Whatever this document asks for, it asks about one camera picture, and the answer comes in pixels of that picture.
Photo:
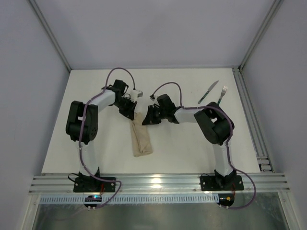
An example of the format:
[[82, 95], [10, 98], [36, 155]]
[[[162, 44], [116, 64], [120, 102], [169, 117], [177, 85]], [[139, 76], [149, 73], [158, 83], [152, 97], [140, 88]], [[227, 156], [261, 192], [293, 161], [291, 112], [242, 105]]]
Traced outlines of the beige cloth napkin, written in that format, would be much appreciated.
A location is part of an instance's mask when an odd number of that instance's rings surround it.
[[143, 126], [142, 122], [142, 113], [134, 113], [134, 119], [130, 121], [132, 151], [134, 157], [147, 156], [153, 153], [147, 126]]

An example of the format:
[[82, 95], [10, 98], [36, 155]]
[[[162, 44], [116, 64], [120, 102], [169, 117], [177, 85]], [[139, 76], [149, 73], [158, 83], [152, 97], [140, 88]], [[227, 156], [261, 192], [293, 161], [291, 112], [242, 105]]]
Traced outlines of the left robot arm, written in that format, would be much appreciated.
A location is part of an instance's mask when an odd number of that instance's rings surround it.
[[101, 91], [87, 102], [73, 101], [70, 105], [66, 123], [66, 134], [78, 144], [81, 169], [75, 184], [81, 186], [85, 183], [112, 183], [117, 181], [110, 177], [100, 177], [100, 169], [96, 164], [94, 139], [98, 133], [98, 114], [108, 106], [115, 106], [119, 113], [134, 119], [137, 102], [130, 97], [125, 97], [129, 86], [122, 80], [115, 80], [114, 84], [105, 86]]

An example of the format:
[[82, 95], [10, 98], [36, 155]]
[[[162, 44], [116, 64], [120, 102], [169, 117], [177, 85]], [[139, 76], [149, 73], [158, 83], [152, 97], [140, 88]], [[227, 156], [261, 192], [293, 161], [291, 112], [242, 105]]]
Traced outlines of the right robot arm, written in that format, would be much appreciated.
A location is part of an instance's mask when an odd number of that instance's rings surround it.
[[157, 103], [148, 106], [142, 125], [157, 125], [163, 119], [174, 124], [198, 124], [206, 140], [213, 145], [215, 157], [214, 175], [202, 174], [201, 190], [230, 190], [237, 177], [236, 170], [231, 165], [229, 148], [235, 126], [219, 105], [211, 102], [204, 107], [176, 107], [170, 97], [163, 94], [157, 98]]

